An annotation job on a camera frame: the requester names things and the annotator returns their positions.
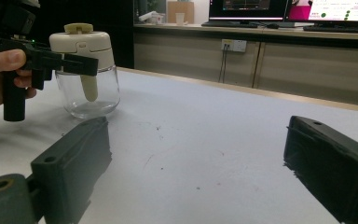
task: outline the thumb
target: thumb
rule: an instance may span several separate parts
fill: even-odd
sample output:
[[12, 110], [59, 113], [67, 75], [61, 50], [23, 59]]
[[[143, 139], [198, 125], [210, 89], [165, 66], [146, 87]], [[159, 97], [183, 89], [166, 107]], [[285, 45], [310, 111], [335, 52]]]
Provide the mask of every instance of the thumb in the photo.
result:
[[21, 68], [25, 62], [26, 56], [21, 49], [0, 52], [0, 72], [14, 71]]

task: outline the keyboard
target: keyboard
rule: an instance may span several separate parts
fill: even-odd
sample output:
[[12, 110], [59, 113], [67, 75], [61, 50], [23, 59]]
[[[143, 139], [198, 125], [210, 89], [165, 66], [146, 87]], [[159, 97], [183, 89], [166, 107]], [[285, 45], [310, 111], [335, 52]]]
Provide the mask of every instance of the keyboard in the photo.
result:
[[358, 34], [358, 27], [322, 27], [322, 26], [305, 26], [304, 31], [312, 32], [330, 32], [330, 33], [356, 33]]
[[209, 26], [209, 27], [233, 27], [233, 28], [257, 28], [256, 24], [242, 24], [234, 21], [206, 21], [201, 26]]

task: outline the white table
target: white table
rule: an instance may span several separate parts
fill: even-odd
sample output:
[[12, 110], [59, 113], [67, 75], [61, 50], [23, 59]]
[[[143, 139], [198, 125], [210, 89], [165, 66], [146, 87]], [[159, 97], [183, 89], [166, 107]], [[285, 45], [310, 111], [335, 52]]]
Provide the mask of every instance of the white table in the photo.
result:
[[[358, 111], [120, 71], [108, 116], [113, 161], [81, 223], [337, 223], [283, 166], [293, 115], [358, 141]], [[25, 121], [0, 106], [0, 175], [30, 162], [74, 128], [57, 83], [26, 102]]]

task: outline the brown box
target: brown box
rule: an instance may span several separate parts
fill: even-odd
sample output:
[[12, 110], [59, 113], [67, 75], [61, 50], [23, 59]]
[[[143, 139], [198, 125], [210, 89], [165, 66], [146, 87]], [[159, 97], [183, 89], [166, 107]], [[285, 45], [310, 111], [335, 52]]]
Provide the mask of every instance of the brown box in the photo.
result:
[[176, 23], [177, 12], [185, 13], [185, 21], [189, 24], [194, 23], [194, 3], [193, 2], [167, 2], [168, 17], [167, 23]]

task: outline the monitor screen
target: monitor screen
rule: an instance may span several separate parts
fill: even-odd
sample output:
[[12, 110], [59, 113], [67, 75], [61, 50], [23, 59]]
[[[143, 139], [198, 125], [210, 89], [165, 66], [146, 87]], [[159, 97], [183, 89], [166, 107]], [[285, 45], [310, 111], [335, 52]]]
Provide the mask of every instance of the monitor screen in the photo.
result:
[[310, 22], [358, 22], [358, 0], [289, 0], [285, 19]]
[[283, 21], [286, 0], [209, 0], [209, 21]]

